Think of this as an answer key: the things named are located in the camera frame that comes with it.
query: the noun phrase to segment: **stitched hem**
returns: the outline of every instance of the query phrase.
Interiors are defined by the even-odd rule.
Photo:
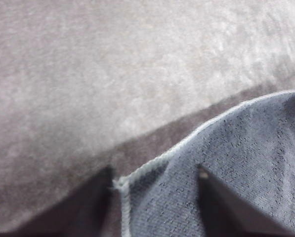
[[[281,91],[276,92],[268,95],[263,95],[254,99],[251,99],[249,101],[242,102],[238,104],[237,106],[232,107],[231,109],[221,113],[220,115],[211,118],[210,120],[206,121],[202,125],[200,125],[198,128],[196,128],[191,134],[189,134],[187,137],[182,139],[180,142],[178,142],[176,145],[171,147],[168,151],[164,152],[160,156],[154,158],[153,160],[150,160],[146,164],[142,165],[138,169],[136,169],[134,172],[132,172],[128,176],[122,176],[119,178],[119,180],[114,181],[114,187],[119,190],[121,194],[121,209],[122,209],[122,230],[121,235],[122,237],[131,237],[130,233],[130,194],[129,194],[129,186],[134,183],[137,179],[144,176],[148,172],[166,164],[169,162],[170,158],[172,157],[173,153],[180,150],[188,141],[190,141],[193,137],[195,137],[199,132],[206,129],[207,127],[215,124],[218,120],[222,119],[228,114],[231,114],[235,112],[237,109],[252,105],[258,101],[268,99],[271,97],[283,95],[283,94],[290,94],[295,93],[295,90],[287,90],[287,91]]]

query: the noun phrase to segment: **textured fabric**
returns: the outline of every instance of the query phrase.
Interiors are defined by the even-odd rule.
[[[295,231],[295,92],[245,102],[121,178],[123,236],[204,236],[199,163]]]

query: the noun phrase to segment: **blue fabric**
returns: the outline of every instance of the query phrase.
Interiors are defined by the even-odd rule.
[[[197,164],[295,231],[295,93],[244,104],[130,184],[132,237],[204,236]]]

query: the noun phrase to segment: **gray carpet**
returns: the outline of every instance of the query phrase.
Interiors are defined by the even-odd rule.
[[[0,0],[0,231],[290,88],[292,0]]]

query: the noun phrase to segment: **gray cloth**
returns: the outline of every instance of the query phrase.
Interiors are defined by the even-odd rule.
[[[204,236],[197,164],[295,231],[295,91],[243,103],[122,177],[123,236]]]

